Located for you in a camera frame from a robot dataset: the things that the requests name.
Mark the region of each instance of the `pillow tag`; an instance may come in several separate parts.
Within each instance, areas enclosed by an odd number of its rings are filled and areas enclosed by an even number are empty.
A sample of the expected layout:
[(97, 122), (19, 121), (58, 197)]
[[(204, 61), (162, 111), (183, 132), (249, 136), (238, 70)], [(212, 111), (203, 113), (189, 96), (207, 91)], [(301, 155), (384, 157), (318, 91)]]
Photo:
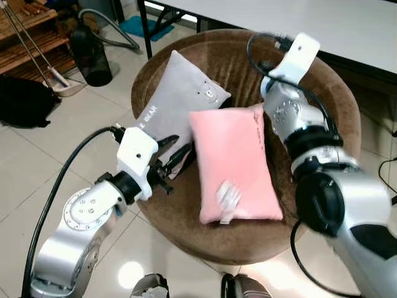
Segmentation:
[(240, 190), (234, 187), (231, 182), (225, 181), (219, 187), (216, 196), (222, 210), (220, 223), (222, 225), (228, 225), (233, 219), (234, 210), (240, 200)]

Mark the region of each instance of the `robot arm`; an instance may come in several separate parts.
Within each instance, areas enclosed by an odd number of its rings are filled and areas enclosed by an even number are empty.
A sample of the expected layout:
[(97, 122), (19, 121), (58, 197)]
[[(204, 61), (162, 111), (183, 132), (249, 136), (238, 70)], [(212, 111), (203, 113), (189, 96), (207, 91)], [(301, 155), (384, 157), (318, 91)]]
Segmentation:
[[(147, 200), (173, 165), (156, 163), (157, 156), (178, 136), (154, 141), (141, 129), (126, 129), (117, 152), (117, 175), (105, 174), (92, 188), (83, 189), (66, 202), (61, 222), (43, 244), (30, 283), (32, 297), (83, 296), (104, 238), (127, 211), (127, 205)], [(170, 162), (178, 163), (178, 152)]]
[[(317, 50), (300, 34), (269, 74), (298, 83)], [(326, 237), (364, 297), (396, 297), (397, 239), (387, 229), (391, 201), (384, 185), (342, 149), (323, 113), (301, 91), (265, 77), (261, 94), (273, 131), (293, 161), (299, 218)]]

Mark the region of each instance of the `black cable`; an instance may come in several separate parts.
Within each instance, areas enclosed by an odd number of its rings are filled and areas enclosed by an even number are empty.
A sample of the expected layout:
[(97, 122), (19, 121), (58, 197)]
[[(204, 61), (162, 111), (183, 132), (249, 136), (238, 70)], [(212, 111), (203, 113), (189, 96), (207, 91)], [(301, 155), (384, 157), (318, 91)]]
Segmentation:
[(26, 264), (25, 264), (25, 271), (24, 271), (24, 281), (22, 283), (22, 294), (21, 298), (30, 298), (30, 278), (32, 274), (32, 266), (33, 266), (33, 258), (35, 256), (35, 251), (36, 251), (36, 246), (38, 242), (38, 238), (40, 236), (40, 232), (42, 231), (44, 221), (47, 217), (48, 211), (50, 210), (50, 207), (54, 201), (54, 198), (56, 196), (56, 192), (58, 191), (58, 188), (60, 187), (60, 184), (62, 182), (63, 177), (66, 174), (66, 171), (68, 170), (70, 164), (72, 161), (75, 159), (77, 154), (86, 146), (93, 138), (96, 136), (104, 133), (104, 132), (114, 132), (117, 130), (116, 127), (104, 127), (102, 129), (99, 129), (95, 131), (94, 133), (90, 134), (88, 137), (86, 137), (77, 147), (74, 149), (72, 154), (70, 154), (68, 160), (66, 160), (66, 163), (63, 165), (60, 173), (58, 174), (58, 177), (56, 178), (56, 181), (52, 187), (52, 190), (50, 192), (50, 195), (48, 196), (48, 199), (44, 205), (42, 214), (40, 215), (40, 218), (38, 219), (38, 222), (35, 227), (35, 231), (32, 236), (32, 240), (30, 241), (30, 246), (29, 246), (29, 252), (26, 257)]
[[(385, 163), (390, 163), (390, 162), (396, 161), (396, 160), (397, 160), (397, 157), (396, 157), (396, 158), (393, 158), (392, 160), (385, 160), (385, 161), (382, 161), (381, 164), (379, 165), (379, 168), (378, 168), (378, 176), (379, 176), (379, 178), (383, 181), (383, 183), (386, 184), (386, 186), (387, 186), (388, 188), (390, 188), (392, 191), (394, 191), (395, 194), (397, 194), (397, 191), (396, 191), (394, 188), (392, 188), (392, 187), (390, 186), (390, 184), (388, 184), (388, 183), (383, 179), (383, 177), (382, 177), (381, 174), (380, 174), (380, 171), (381, 171), (381, 169), (382, 169), (382, 166), (383, 166)], [(396, 197), (392, 198), (392, 204), (393, 204), (393, 205), (397, 204), (397, 198), (396, 198)]]
[(310, 279), (313, 283), (315, 283), (318, 287), (322, 288), (323, 290), (325, 290), (331, 294), (338, 295), (341, 297), (346, 297), (346, 298), (363, 298), (363, 296), (361, 296), (361, 295), (346, 294), (346, 293), (335, 291), (335, 290), (321, 284), (306, 270), (306, 268), (304, 267), (304, 265), (302, 264), (302, 262), (299, 259), (299, 256), (297, 253), (297, 248), (295, 247), (295, 236), (297, 234), (297, 230), (298, 230), (298, 227), (300, 226), (300, 224), (301, 224), (301, 221), (298, 220), (296, 222), (296, 224), (293, 226), (292, 231), (291, 231), (290, 243), (291, 243), (291, 250), (292, 250), (293, 257), (295, 258), (295, 261), (298, 263), (299, 268), (303, 271), (303, 273), (307, 276), (307, 278)]
[(287, 37), (276, 36), (274, 34), (270, 34), (270, 33), (267, 33), (267, 32), (256, 33), (253, 36), (251, 36), (251, 38), (248, 40), (247, 47), (246, 47), (246, 54), (247, 54), (247, 57), (248, 57), (249, 64), (251, 64), (251, 66), (253, 68), (255, 68), (255, 70), (258, 71), (260, 74), (262, 74), (262, 75), (264, 75), (264, 76), (266, 76), (266, 77), (268, 77), (268, 78), (270, 78), (270, 79), (272, 79), (274, 81), (293, 86), (294, 88), (299, 89), (300, 91), (302, 91), (306, 96), (310, 97), (318, 105), (318, 107), (320, 108), (321, 112), (323, 113), (323, 116), (324, 116), (324, 118), (327, 121), (329, 129), (331, 131), (333, 131), (335, 134), (338, 134), (337, 130), (336, 130), (336, 126), (334, 125), (334, 122), (333, 122), (332, 118), (330, 118), (330, 116), (328, 116), (328, 112), (327, 112), (326, 108), (324, 107), (323, 103), (321, 102), (320, 98), (318, 98), (318, 96), (316, 96), (312, 91), (309, 91), (309, 90), (303, 88), (302, 86), (300, 86), (298, 84), (295, 84), (295, 83), (287, 81), (285, 79), (277, 78), (275, 76), (270, 75), (268, 71), (264, 71), (254, 61), (254, 59), (252, 57), (252, 53), (251, 53), (252, 43), (255, 40), (257, 40), (259, 38), (263, 38), (263, 37), (266, 37), (266, 38), (274, 40), (275, 42), (278, 42), (280, 44), (280, 49), (282, 49), (282, 50), (288, 50), (289, 47), (291, 46), (292, 42), (293, 42), (292, 40), (290, 40)]
[(134, 47), (133, 45), (129, 44), (129, 43), (124, 43), (124, 42), (116, 42), (114, 40), (109, 40), (106, 39), (98, 34), (96, 34), (95, 32), (92, 32), (93, 36), (95, 36), (96, 38), (98, 38), (101, 42), (105, 42), (108, 43), (109, 45), (112, 45), (114, 47), (119, 47), (119, 48), (127, 48), (133, 52), (137, 52), (139, 51), (139, 49), (136, 49), (136, 47)]

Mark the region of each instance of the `pillow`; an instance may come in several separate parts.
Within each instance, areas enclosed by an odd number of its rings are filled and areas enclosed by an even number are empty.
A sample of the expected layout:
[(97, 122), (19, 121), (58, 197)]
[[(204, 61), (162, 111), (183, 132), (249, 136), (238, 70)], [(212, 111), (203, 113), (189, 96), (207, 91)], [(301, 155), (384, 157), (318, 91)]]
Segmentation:
[[(173, 50), (163, 77), (136, 125), (155, 140), (179, 136), (178, 141), (159, 157), (165, 165), (173, 153), (192, 141), (189, 112), (217, 109), (228, 97), (230, 93)], [(171, 179), (182, 165), (183, 162), (174, 167), (169, 175)]]
[(190, 113), (200, 171), (203, 224), (283, 215), (264, 150), (262, 105)]

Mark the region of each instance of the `tiled floor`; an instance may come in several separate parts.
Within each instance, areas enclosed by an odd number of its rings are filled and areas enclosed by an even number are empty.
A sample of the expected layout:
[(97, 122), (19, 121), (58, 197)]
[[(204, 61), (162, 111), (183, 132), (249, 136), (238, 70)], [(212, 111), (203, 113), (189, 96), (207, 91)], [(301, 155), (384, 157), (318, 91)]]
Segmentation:
[[(136, 14), (133, 6), (126, 15)], [(106, 28), (108, 38), (122, 40)], [(193, 30), (176, 25), (170, 34), (153, 44), (154, 52), (188, 35)], [(133, 37), (144, 49), (142, 38)], [(101, 88), (86, 87), (63, 99), (45, 129), (14, 129), (0, 126), (0, 298), (20, 294), (22, 271), (30, 236), (61, 165), (71, 150), (89, 132), (116, 122), (132, 125), (130, 91), (146, 56), (125, 49), (106, 49), (109, 60), (119, 66), (118, 75)], [(79, 73), (72, 75), (82, 79)], [(363, 167), (377, 175), (381, 161), (397, 156), (397, 129), (392, 119), (395, 102), (360, 101), (362, 108)], [(59, 222), (60, 210), (77, 190), (90, 186), (105, 171), (115, 172), (117, 145), (110, 135), (95, 139), (76, 159), (65, 177), (51, 209), (40, 244)], [(397, 162), (386, 165), (384, 177), (397, 187)], [(320, 281), (335, 289), (356, 292), (349, 273), (325, 241), (307, 232), (297, 244), (303, 262)], [(173, 297), (218, 297), (223, 271), (248, 273), (257, 278), (274, 297), (332, 297), (309, 282), (300, 272), (291, 252), (248, 266), (222, 266), (191, 257), (167, 241), (144, 218), (137, 206), (122, 217), (102, 245), (100, 261), (85, 297), (129, 297), (138, 273), (159, 272), (169, 280)]]

